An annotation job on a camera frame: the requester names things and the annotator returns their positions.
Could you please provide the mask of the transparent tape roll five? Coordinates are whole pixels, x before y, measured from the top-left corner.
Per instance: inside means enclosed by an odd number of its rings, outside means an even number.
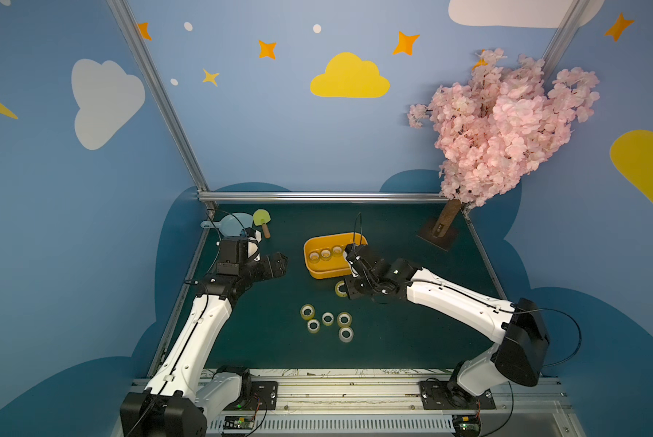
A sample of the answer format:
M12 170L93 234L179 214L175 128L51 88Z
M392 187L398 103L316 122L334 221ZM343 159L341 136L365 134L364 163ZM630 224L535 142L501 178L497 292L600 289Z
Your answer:
M335 286L335 293L340 298L348 298L348 286L344 280L338 282Z

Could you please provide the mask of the transparent tape roll one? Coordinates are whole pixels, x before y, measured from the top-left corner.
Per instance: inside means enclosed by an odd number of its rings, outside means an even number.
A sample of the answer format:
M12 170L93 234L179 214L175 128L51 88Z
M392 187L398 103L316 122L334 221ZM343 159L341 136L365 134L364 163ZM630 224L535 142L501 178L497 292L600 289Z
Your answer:
M311 263L317 263L321 259L320 253L318 251L312 251L308 254L308 260Z

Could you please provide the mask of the transparent tape roll ten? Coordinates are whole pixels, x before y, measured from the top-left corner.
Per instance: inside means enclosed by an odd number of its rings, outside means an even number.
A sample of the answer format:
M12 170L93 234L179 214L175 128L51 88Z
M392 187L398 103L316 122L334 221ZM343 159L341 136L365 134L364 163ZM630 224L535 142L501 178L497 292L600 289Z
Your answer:
M341 328L348 328L352 324L352 316L348 312L341 312L337 315L337 325Z

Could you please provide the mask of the transparent tape roll six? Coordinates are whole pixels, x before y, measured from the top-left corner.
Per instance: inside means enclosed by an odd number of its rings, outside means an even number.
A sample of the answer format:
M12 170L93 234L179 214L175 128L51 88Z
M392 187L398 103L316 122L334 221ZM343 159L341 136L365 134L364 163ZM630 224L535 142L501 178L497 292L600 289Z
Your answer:
M300 316L303 320L312 320L315 317L315 308L311 304L305 304L300 309Z

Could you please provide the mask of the transparent tape roll nine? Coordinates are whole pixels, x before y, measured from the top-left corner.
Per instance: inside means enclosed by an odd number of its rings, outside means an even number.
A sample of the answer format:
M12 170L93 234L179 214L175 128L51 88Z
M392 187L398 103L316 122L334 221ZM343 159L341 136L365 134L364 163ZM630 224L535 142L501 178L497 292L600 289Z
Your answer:
M354 339L354 331L350 327L339 329L339 340L344 343L352 342Z

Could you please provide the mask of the transparent tape roll seven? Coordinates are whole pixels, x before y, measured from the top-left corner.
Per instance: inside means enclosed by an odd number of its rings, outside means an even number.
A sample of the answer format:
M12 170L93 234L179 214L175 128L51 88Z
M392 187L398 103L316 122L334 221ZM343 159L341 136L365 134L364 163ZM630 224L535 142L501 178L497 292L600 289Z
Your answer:
M325 312L325 313L322 314L321 323L324 326L326 326L326 327L332 326L334 324L334 322L335 322L335 316L334 316L334 314L332 312Z

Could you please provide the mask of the transparent tape roll eight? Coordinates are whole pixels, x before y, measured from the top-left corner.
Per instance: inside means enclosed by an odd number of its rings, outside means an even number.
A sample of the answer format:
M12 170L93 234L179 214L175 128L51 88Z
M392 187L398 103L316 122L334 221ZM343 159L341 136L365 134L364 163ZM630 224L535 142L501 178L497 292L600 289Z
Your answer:
M317 333L320 330L321 323L319 320L312 319L308 321L306 327L308 327L310 333Z

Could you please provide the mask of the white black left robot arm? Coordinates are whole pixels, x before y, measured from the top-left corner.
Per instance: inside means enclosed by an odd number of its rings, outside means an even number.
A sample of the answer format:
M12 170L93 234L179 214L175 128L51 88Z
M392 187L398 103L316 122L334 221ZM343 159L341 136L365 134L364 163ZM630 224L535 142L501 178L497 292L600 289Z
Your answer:
M140 393L128 393L120 407L125 436L204 436L224 408L248 397L247 371L219 371L204 387L204 366L235 304L256 282L286 275L288 257L257 255L231 268L218 268L197 282L193 307L170 354Z

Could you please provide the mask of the left green circuit board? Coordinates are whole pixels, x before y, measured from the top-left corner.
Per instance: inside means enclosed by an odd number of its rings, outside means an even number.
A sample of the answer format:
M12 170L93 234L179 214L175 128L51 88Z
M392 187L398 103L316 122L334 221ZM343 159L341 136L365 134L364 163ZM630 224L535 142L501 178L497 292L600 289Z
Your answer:
M255 419L248 416L226 416L224 417L222 430L229 432L251 432L255 428Z

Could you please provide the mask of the pink artificial blossom tree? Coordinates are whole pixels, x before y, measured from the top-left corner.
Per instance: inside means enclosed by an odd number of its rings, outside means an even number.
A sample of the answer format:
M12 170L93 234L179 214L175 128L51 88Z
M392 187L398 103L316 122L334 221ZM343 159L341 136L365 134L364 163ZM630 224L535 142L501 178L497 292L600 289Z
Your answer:
M572 122L585 122L600 98L600 80L581 67L563 69L544 88L544 60L521 55L517 68L501 67L502 49L481 51L470 81L441 86L427 105L410 107L408 123L432 123L441 196L448 200L439 218L419 236L441 249L455 238L452 222L462 209L483 206L514 189L572 135Z

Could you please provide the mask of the aluminium frame back bar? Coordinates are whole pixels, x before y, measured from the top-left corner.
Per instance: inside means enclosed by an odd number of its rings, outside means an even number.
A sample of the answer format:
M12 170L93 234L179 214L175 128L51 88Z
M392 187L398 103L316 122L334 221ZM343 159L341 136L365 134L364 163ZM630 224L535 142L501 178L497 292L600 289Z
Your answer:
M199 191L206 202L238 203L444 203L448 200L435 193L388 192L240 192Z

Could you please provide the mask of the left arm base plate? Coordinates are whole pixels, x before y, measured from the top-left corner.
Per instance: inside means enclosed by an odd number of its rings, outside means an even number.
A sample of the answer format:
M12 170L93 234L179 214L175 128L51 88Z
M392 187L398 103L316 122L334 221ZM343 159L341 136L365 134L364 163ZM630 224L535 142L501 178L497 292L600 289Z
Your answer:
M278 382L251 382L244 385L239 398L228 404L226 411L275 411L277 408Z

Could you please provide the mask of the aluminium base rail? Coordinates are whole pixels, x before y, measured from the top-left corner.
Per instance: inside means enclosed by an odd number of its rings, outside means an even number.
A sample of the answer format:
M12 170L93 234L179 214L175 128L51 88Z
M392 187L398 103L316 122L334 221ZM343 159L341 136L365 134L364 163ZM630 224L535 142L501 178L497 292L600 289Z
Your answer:
M426 411L419 381L448 382L438 369L253 369L252 382L278 382L275 411L222 411L209 436L453 436L453 415L477 415L480 436L582 436L570 399L556 378L532 388L492 387L495 410ZM224 417L248 416L255 428L222 430Z

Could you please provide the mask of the aluminium frame left post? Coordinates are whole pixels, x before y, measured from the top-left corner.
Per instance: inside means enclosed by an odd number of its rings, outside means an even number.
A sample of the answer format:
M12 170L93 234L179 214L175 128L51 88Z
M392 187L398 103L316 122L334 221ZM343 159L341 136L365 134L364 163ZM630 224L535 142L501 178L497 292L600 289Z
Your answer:
M195 151L191 146L188 136L184 131L180 118L173 108L171 99L164 88L162 78L153 63L153 58L146 47L144 38L142 37L137 22L135 20L133 10L127 1L124 0L108 0L107 4L113 13L113 17L122 31L124 38L131 50L133 57L141 69L144 80L148 85L153 99L160 110L164 119L164 123L171 134L173 141L182 157L184 165L195 184L197 191L197 198L200 202L204 203L208 209L216 210L217 205L213 200L204 198L204 194L210 192L206 178L199 165Z

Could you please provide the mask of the aluminium frame right post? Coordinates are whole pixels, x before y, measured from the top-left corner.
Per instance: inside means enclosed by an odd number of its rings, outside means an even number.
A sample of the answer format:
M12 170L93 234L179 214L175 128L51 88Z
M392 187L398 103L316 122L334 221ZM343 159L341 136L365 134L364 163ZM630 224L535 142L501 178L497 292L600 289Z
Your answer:
M545 75L552 74L558 66L570 43L572 43L576 32L581 27L581 21L590 3L591 0L572 0L570 3L566 14L543 54L543 72Z

